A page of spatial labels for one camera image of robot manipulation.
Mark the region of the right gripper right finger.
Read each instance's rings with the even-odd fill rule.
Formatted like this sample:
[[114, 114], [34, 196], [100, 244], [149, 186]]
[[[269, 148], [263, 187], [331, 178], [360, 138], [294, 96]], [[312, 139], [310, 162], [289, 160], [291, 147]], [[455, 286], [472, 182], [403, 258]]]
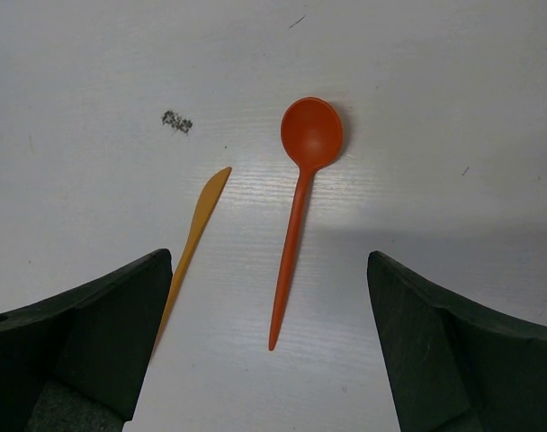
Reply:
[[547, 327], [373, 251], [367, 282], [403, 431], [547, 431]]

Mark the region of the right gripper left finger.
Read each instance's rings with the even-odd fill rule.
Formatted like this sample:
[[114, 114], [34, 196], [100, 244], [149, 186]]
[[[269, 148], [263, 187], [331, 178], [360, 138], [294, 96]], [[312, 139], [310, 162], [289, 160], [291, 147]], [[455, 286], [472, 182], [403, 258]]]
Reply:
[[0, 431], [121, 431], [133, 419], [172, 279], [155, 250], [0, 313]]

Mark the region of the orange plastic spoon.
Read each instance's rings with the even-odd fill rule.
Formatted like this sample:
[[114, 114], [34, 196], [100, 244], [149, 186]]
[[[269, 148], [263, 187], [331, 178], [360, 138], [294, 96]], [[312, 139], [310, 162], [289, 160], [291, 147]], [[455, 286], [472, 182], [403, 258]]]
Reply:
[[343, 125], [328, 102], [317, 97], [301, 98], [282, 117], [281, 141], [286, 154], [298, 167], [299, 175], [273, 299], [268, 338], [270, 351], [276, 347], [290, 296], [309, 190], [315, 174], [337, 158], [343, 143]]

